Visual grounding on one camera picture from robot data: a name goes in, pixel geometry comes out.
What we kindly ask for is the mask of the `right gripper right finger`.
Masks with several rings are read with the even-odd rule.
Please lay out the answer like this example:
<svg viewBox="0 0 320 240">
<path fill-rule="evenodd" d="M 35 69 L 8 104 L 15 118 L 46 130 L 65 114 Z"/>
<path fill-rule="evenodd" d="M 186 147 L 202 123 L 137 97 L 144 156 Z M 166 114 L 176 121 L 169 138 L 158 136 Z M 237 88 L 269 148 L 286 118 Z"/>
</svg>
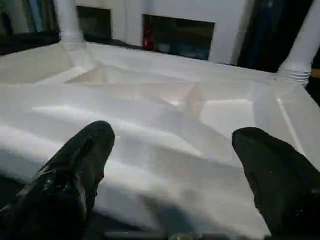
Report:
<svg viewBox="0 0 320 240">
<path fill-rule="evenodd" d="M 289 143 L 257 127 L 235 130 L 232 147 L 271 236 L 320 238 L 320 172 Z"/>
</svg>

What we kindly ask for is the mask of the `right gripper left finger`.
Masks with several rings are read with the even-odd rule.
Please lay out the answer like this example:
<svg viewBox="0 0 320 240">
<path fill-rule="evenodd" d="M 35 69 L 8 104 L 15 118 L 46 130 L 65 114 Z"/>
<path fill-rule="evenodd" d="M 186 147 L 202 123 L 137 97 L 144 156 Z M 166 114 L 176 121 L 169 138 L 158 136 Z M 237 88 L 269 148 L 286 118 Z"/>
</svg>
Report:
<svg viewBox="0 0 320 240">
<path fill-rule="evenodd" d="M 81 240 L 115 132 L 94 121 L 70 138 L 0 210 L 4 240 Z"/>
</svg>

